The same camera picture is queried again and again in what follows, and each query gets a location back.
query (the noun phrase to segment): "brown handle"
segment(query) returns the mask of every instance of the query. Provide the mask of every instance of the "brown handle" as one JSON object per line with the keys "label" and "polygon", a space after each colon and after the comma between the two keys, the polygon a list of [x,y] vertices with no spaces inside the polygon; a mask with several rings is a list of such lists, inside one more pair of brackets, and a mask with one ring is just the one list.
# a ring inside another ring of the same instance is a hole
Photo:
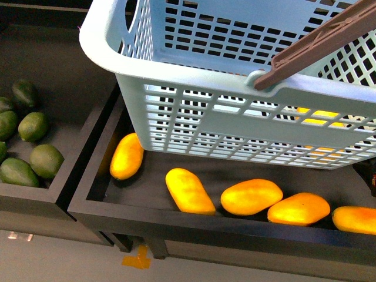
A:
{"label": "brown handle", "polygon": [[376,1],[359,0],[271,60],[271,71],[257,78],[263,90],[290,77],[376,28]]}

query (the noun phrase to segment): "gray floor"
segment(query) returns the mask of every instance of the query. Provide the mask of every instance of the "gray floor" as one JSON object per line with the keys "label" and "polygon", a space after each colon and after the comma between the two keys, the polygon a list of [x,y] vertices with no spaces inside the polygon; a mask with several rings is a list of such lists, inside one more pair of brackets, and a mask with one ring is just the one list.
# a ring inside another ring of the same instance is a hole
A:
{"label": "gray floor", "polygon": [[106,247],[44,236],[30,242],[11,240],[9,231],[0,230],[0,281],[252,281],[252,282],[331,282],[336,280],[276,273],[242,267],[224,266],[178,258],[154,260],[149,269],[123,266],[130,254],[117,247]]}

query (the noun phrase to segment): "light blue basket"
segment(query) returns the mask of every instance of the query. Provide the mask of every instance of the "light blue basket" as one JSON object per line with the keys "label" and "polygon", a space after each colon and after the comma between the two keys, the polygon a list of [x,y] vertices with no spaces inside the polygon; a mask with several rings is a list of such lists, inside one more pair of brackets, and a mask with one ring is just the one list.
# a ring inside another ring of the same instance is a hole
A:
{"label": "light blue basket", "polygon": [[128,30],[127,1],[94,0],[80,43],[146,150],[336,169],[376,156],[375,31],[271,89],[252,81],[354,2],[139,0]]}

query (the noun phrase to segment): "black shelf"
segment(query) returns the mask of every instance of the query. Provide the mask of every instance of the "black shelf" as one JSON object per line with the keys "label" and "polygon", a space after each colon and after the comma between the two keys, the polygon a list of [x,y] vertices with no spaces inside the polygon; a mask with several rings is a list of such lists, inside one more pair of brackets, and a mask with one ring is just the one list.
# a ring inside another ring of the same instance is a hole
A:
{"label": "black shelf", "polygon": [[82,52],[78,34],[9,25],[0,35],[1,96],[11,97],[11,86],[19,78],[32,81],[42,101],[38,110],[51,123],[48,134],[35,144],[14,134],[6,143],[8,154],[28,162],[36,145],[49,143],[65,157],[54,180],[41,188],[0,183],[0,211],[75,220],[66,210],[119,94],[111,91],[113,75]]}
{"label": "black shelf", "polygon": [[[302,263],[293,272],[307,275],[344,279],[355,275],[359,267],[375,269],[376,236],[339,231],[330,216],[310,227],[287,226],[267,222],[265,212],[251,217],[231,216],[219,203],[227,187],[259,177],[276,182],[284,197],[303,191],[318,193],[328,200],[332,210],[344,205],[374,207],[376,199],[351,166],[315,170],[146,152],[138,173],[119,182],[111,178],[109,163],[118,141],[132,130],[120,97],[68,208],[91,229],[143,237],[158,258],[178,256],[244,265],[243,261],[221,260],[220,255],[213,260],[200,254],[204,247],[211,246],[234,250],[231,256],[235,257],[237,251],[299,257]],[[177,209],[165,184],[166,173],[174,167],[189,169],[200,178],[217,208],[215,216]],[[191,246],[197,249],[181,253],[175,248],[177,243],[181,248],[188,244],[188,250]],[[289,271],[289,262],[284,263],[279,268],[268,263],[250,266]],[[346,264],[348,272],[333,274],[322,264],[334,268]],[[367,275],[376,276],[376,272]],[[357,279],[367,281],[361,275]]]}

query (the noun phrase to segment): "shelf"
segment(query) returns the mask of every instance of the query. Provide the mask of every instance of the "shelf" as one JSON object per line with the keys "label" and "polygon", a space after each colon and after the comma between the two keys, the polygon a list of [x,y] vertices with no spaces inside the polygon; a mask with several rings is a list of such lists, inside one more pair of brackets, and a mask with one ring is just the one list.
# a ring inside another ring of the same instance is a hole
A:
{"label": "shelf", "polygon": [[20,25],[0,34],[0,96],[11,97],[17,79],[33,82],[42,101],[38,110],[51,123],[35,144],[14,134],[7,141],[8,155],[28,162],[36,145],[49,143],[65,158],[54,180],[41,188],[0,183],[0,212],[7,217],[10,212],[75,220],[66,209],[118,95],[112,92],[114,75],[85,56],[78,35],[78,29]]}
{"label": "shelf", "polygon": [[[244,180],[266,178],[281,187],[284,197],[314,192],[323,196],[332,210],[344,205],[375,207],[375,198],[351,166],[315,170],[145,152],[138,173],[129,180],[116,181],[109,174],[109,163],[120,139],[132,130],[123,100],[119,98],[68,208],[91,229],[144,237],[156,257],[215,261],[213,253],[206,258],[206,252],[184,245],[192,244],[230,249],[235,251],[229,255],[232,258],[236,258],[236,250],[300,257],[302,265],[295,265],[295,273],[300,274],[353,278],[354,273],[364,271],[376,277],[376,236],[338,231],[330,216],[310,227],[269,223],[265,211],[236,217],[226,213],[219,203],[226,188]],[[200,178],[216,206],[215,216],[178,210],[165,184],[166,173],[174,167],[186,168]],[[185,251],[179,251],[177,242],[183,244]],[[217,262],[244,265],[221,260],[220,256]],[[332,269],[346,265],[348,273],[320,273],[324,269],[322,264],[328,263]],[[265,261],[263,267],[260,264],[253,267],[289,271],[288,264],[285,270]]]}

